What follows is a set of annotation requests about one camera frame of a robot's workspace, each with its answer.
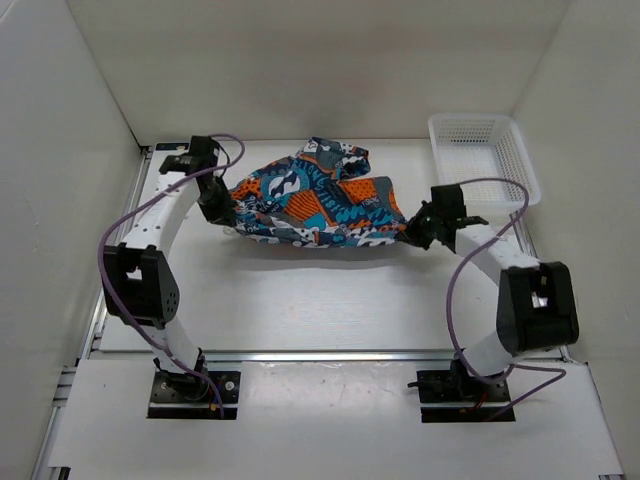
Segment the colourful patterned shorts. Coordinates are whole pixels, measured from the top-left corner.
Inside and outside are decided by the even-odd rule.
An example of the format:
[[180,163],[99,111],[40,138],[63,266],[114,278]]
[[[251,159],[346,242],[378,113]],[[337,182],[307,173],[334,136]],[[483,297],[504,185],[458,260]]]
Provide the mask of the colourful patterned shorts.
[[258,243],[301,248],[390,245],[408,220],[392,180],[370,172],[367,149],[312,137],[231,190],[234,229]]

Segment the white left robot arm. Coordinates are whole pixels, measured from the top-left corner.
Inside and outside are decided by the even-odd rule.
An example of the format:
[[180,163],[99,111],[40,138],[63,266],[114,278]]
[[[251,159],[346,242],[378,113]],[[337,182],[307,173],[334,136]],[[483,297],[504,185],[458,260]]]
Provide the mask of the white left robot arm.
[[236,223],[234,202],[224,183],[235,164],[221,135],[194,136],[186,152],[169,155],[159,169],[156,193],[125,219],[131,230],[116,245],[99,242],[97,260],[108,312],[133,328],[151,347],[157,371],[189,402],[220,402],[203,351],[177,318],[180,291],[168,263],[175,237],[193,206],[213,225]]

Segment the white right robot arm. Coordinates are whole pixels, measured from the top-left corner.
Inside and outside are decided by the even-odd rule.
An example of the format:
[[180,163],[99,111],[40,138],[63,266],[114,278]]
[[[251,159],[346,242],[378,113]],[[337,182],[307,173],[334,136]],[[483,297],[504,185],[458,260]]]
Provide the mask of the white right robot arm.
[[[428,249],[439,242],[461,259],[445,296],[447,330],[455,351],[449,387],[470,400],[485,385],[505,380],[519,360],[535,351],[572,345],[579,322],[571,274],[562,262],[543,262],[504,240],[489,222],[467,212],[461,184],[432,188],[404,231],[407,243]],[[458,277],[475,265],[498,288],[494,330],[462,347],[454,325],[453,296]]]

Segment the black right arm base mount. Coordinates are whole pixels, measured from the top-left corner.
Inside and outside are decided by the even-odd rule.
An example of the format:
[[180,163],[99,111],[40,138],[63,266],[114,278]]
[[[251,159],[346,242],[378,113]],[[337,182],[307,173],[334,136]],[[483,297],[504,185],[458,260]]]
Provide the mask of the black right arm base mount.
[[459,379],[448,370],[419,370],[407,388],[418,394],[424,424],[515,422],[505,382]]

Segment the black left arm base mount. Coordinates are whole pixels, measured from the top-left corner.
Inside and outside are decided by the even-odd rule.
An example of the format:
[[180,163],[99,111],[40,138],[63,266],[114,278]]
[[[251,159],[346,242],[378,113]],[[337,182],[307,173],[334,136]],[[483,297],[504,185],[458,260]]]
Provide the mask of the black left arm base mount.
[[239,370],[210,370],[208,375],[220,396],[201,380],[181,379],[178,374],[156,371],[149,395],[147,418],[236,420],[242,373]]

